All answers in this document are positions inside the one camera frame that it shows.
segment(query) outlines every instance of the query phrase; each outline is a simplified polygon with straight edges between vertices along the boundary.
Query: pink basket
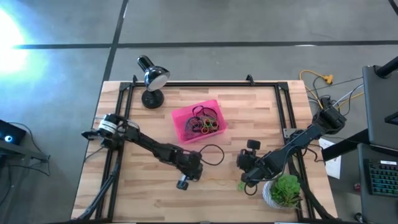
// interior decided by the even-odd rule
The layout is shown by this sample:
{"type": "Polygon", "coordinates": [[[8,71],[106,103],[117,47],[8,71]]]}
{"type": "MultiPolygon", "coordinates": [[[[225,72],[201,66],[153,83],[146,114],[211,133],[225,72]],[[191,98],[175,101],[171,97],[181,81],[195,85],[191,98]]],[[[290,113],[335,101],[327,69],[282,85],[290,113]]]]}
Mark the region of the pink basket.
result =
{"type": "Polygon", "coordinates": [[[172,111],[172,117],[174,121],[174,128],[175,132],[177,133],[178,139],[181,143],[187,144],[191,142],[195,142],[201,139],[205,139],[216,134],[221,134],[226,130],[226,123],[221,113],[220,107],[218,106],[218,102],[216,100],[208,100],[202,103],[197,103],[195,105],[187,106],[184,108],[180,108],[177,110],[172,111]],[[194,117],[192,109],[195,108],[195,113],[200,111],[200,108],[211,108],[217,113],[217,122],[218,122],[218,130],[209,133],[209,134],[202,134],[202,133],[193,133],[188,131],[188,120],[194,117]]]}

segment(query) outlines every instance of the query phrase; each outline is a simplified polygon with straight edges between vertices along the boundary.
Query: gray floor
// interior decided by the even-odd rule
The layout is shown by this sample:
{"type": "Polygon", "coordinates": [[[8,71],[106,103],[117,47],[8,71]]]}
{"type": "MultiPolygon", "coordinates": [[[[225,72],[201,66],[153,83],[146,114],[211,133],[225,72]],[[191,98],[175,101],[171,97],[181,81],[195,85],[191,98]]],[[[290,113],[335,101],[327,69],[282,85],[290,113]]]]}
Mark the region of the gray floor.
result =
{"type": "MultiPolygon", "coordinates": [[[[0,16],[8,15],[5,21],[14,21],[19,32],[9,30],[5,40],[2,34],[0,44],[110,44],[121,4],[3,0],[0,16]]],[[[397,20],[387,0],[130,0],[119,42],[397,40],[397,20]]],[[[146,54],[168,68],[173,80],[242,80],[249,73],[258,80],[289,80],[311,69],[333,74],[338,83],[360,77],[362,66],[383,64],[397,52],[398,45],[119,49],[110,80],[142,77],[135,59],[146,54]]],[[[51,177],[29,173],[10,223],[69,219],[87,146],[80,133],[92,124],[108,55],[109,49],[0,51],[0,119],[28,125],[51,154],[51,177]]],[[[305,76],[307,85],[313,79],[305,76]]],[[[319,94],[338,99],[361,82],[319,94]]],[[[366,128],[363,97],[353,100],[347,118],[339,137],[366,128]]],[[[330,179],[344,220],[360,211],[352,189],[358,179],[358,155],[352,152],[343,157],[341,180],[330,179]]]]}

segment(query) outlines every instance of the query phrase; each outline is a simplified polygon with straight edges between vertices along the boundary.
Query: lamp base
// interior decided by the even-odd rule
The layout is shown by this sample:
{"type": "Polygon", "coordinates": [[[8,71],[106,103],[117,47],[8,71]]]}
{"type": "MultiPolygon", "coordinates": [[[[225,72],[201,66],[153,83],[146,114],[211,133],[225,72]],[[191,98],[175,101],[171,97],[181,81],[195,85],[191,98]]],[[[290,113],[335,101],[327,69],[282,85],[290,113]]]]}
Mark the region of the lamp base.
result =
{"type": "Polygon", "coordinates": [[[160,90],[145,90],[141,97],[142,104],[149,109],[155,109],[162,106],[164,95],[160,90]]]}

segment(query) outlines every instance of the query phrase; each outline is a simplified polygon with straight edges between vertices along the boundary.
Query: potted plant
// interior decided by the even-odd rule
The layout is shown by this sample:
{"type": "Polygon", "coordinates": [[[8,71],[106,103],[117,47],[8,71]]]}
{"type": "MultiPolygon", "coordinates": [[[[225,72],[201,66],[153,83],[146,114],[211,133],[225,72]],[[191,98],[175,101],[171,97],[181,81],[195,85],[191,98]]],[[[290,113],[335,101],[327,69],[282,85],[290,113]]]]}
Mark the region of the potted plant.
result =
{"type": "Polygon", "coordinates": [[[297,208],[296,205],[301,201],[300,183],[296,176],[285,174],[276,180],[266,182],[262,196],[272,208],[297,208]]]}

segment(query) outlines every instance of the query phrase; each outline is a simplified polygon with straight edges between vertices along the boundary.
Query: rgb keyboard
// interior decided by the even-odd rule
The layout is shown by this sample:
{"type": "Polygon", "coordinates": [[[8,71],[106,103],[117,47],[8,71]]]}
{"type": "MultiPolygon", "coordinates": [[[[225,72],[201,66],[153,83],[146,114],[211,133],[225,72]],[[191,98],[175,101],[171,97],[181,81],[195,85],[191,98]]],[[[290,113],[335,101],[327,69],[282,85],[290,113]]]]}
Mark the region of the rgb keyboard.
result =
{"type": "Polygon", "coordinates": [[[364,160],[370,194],[398,197],[398,166],[395,164],[396,162],[364,160]]]}

